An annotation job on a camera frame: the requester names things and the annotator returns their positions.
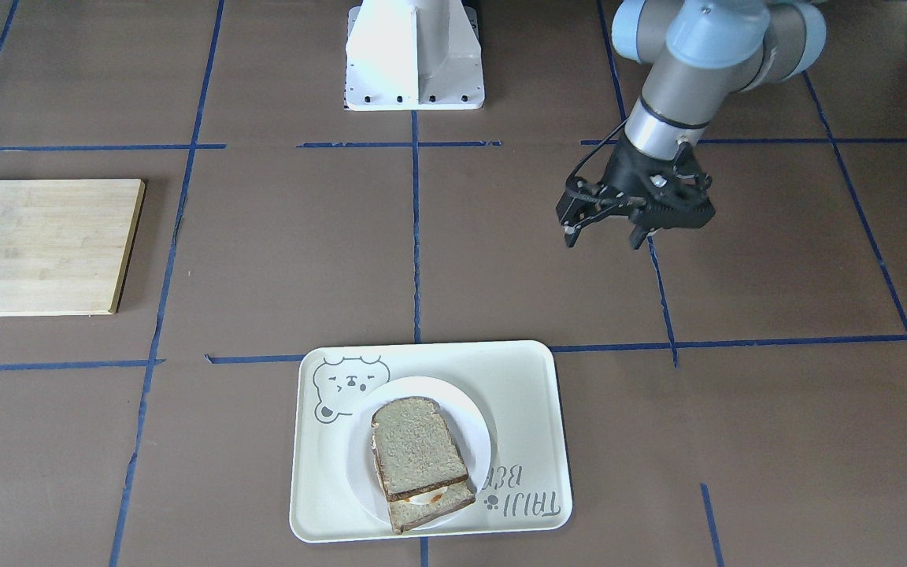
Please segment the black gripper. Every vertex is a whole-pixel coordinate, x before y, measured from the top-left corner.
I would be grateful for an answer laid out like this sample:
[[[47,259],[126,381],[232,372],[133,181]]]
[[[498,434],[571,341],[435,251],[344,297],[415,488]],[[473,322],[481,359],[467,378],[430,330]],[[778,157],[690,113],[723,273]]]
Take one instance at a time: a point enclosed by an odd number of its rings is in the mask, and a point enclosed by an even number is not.
[[[600,182],[579,180],[579,193],[564,193],[557,204],[557,221],[564,229],[565,246],[572,248],[587,225],[611,216],[625,217],[632,224],[629,245],[640,249],[658,227],[650,225],[645,212],[650,197],[649,176],[670,159],[642,154],[625,136],[619,138]]]

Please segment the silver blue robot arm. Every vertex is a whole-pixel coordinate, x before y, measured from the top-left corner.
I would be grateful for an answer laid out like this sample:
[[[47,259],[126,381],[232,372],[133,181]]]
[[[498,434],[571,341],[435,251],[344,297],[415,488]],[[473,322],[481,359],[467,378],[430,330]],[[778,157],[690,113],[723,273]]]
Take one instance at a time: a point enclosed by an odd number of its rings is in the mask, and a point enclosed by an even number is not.
[[[624,217],[638,249],[661,229],[698,229],[715,216],[694,148],[728,95],[806,71],[827,42],[809,1],[625,1],[609,33],[617,54],[650,72],[608,135],[598,182],[569,173],[557,204],[566,246],[590,224]]]

